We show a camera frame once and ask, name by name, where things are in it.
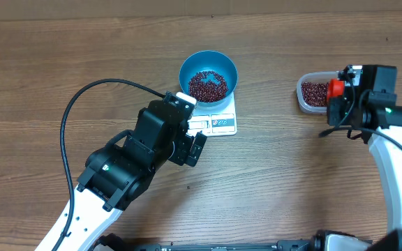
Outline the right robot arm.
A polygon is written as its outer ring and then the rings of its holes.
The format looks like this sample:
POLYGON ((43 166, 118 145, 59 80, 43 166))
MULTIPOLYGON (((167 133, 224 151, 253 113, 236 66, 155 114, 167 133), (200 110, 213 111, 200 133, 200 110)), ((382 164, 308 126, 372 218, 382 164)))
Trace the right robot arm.
POLYGON ((387 209, 387 235, 370 244, 337 231, 318 231, 309 250, 402 250, 402 106, 396 104, 395 66, 346 66, 327 91, 329 129, 361 139, 373 156, 387 209))

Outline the red scoop with blue handle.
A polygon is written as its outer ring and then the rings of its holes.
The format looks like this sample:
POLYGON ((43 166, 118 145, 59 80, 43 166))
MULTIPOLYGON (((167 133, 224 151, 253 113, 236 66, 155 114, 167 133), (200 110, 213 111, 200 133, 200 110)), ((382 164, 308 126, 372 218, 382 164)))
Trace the red scoop with blue handle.
POLYGON ((327 88, 327 102, 331 98, 342 96, 345 91, 345 82, 339 79, 331 79, 327 88))

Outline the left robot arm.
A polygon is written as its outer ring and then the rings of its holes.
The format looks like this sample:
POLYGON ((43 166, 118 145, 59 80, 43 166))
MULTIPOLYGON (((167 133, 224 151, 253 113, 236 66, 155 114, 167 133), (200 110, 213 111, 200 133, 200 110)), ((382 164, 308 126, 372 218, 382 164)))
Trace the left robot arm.
POLYGON ((69 202, 38 250, 89 250, 98 237, 144 193, 166 162, 195 166, 206 136, 188 135, 194 99, 154 100, 125 130, 94 151, 69 202))

